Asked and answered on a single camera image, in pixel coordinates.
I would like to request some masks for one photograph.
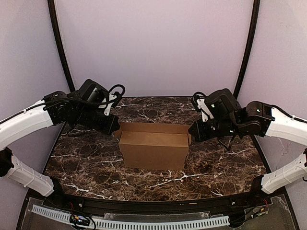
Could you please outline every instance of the cable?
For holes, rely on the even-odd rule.
[[[108,93],[111,93],[115,88],[120,87],[122,89],[122,92],[120,93],[120,96],[124,95],[124,93],[126,92],[126,88],[125,86],[121,85],[121,84],[117,84],[114,85],[109,91]]]
[[[114,90],[116,87],[120,87],[122,89],[122,92],[119,94],[119,97],[122,97],[124,95],[124,93],[126,92],[126,89],[123,85],[121,84],[117,84],[117,85],[114,85],[109,91],[108,93],[110,93],[112,90]],[[19,111],[15,114],[13,114],[12,116],[9,116],[8,118],[5,118],[4,120],[0,121],[0,125],[3,124],[4,122],[7,122],[9,120],[11,120],[12,118],[20,115],[20,114],[23,114],[24,112],[27,112],[31,109],[34,109],[34,108],[37,108],[37,107],[40,107],[42,105],[46,105],[46,107],[44,108],[45,110],[53,107],[53,106],[56,106],[58,104],[60,104],[61,102],[63,101],[76,101],[76,102],[79,102],[79,103],[83,103],[83,104],[87,104],[87,105],[107,105],[107,104],[110,104],[110,103],[113,103],[113,102],[116,102],[118,100],[118,97],[113,99],[113,100],[110,100],[110,101],[107,101],[107,102],[98,102],[98,103],[95,103],[95,102],[87,102],[86,100],[82,100],[82,99],[76,99],[76,98],[63,98],[63,99],[58,99],[58,100],[53,100],[53,101],[49,101],[49,102],[43,102],[43,103],[40,103],[40,104],[35,104],[29,108],[26,108],[25,110],[22,110],[22,111]]]
[[[52,201],[50,201],[50,200],[47,199],[47,198],[45,198],[45,201],[48,201],[49,203],[51,203],[52,205],[54,205],[55,207],[57,207],[57,208],[59,208],[59,209],[61,209],[61,210],[65,210],[65,211],[71,212],[71,208],[63,208],[63,207],[60,207],[60,206],[54,204]],[[80,211],[77,211],[77,210],[73,210],[73,211],[76,212],[76,213],[80,213],[81,215],[83,215],[83,216],[89,218],[89,219],[91,220],[91,222],[94,224],[94,230],[96,230],[96,223],[95,223],[95,221],[93,220],[93,218],[92,218],[91,215],[87,215],[87,214],[85,214],[85,213],[83,213],[83,212],[80,212]]]
[[[233,144],[235,138],[236,138],[236,135],[233,135],[233,136],[231,137],[231,139],[230,139],[230,141],[229,141],[229,143],[228,143],[228,146],[222,142],[221,138],[218,138],[217,140],[218,140],[218,142],[219,142],[221,145],[223,145],[223,146],[225,147],[225,149],[226,149],[227,151],[230,151],[230,150],[231,150],[231,146],[232,146],[232,144]]]
[[[198,94],[200,94],[203,97],[207,97],[203,92],[194,93],[193,96],[192,96],[192,100],[193,100],[194,104],[197,104],[197,102],[195,100],[195,96],[198,95]],[[206,113],[206,111],[204,111],[202,108],[201,108],[201,111],[207,116],[208,119],[210,119],[210,116],[209,116],[209,114]]]
[[[242,215],[241,217],[239,217],[238,219],[233,220],[231,223],[234,223],[235,221],[245,217],[246,215],[248,215],[249,213],[251,213],[257,206],[252,207],[247,213],[245,213],[244,215]]]
[[[292,116],[291,114],[287,113],[285,110],[283,110],[281,107],[277,106],[277,105],[274,105],[274,104],[271,104],[272,107],[278,109],[280,112],[282,112],[284,115],[286,115],[287,117],[295,120],[295,121],[299,121],[299,122],[303,122],[303,123],[306,123],[307,124],[307,121],[304,120],[304,119],[301,119],[301,118],[298,118],[298,117],[295,117],[295,116]]]
[[[31,109],[40,107],[42,105],[45,105],[45,103],[35,104],[35,105],[33,105],[33,106],[29,107],[29,108],[26,108],[25,110],[19,111],[19,112],[13,114],[12,116],[9,116],[8,118],[5,118],[4,120],[0,121],[0,125],[3,124],[4,122],[7,122],[8,120],[11,120],[12,118],[14,118],[14,117],[16,117],[16,116],[18,116],[20,114],[23,114],[24,112],[27,112],[27,111],[29,111]]]

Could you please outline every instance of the light purple wall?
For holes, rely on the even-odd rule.
[[[234,89],[253,0],[57,0],[76,87],[86,78],[126,96]]]
[[[260,3],[255,40],[239,101],[258,100],[307,118],[307,1]],[[277,138],[258,138],[272,170],[294,160],[305,146]],[[300,228],[307,230],[307,183],[286,187]]]
[[[0,120],[56,90],[68,92],[46,0],[0,1]],[[25,137],[9,147],[41,172],[60,127]],[[0,178],[0,229],[16,228],[27,189]]]

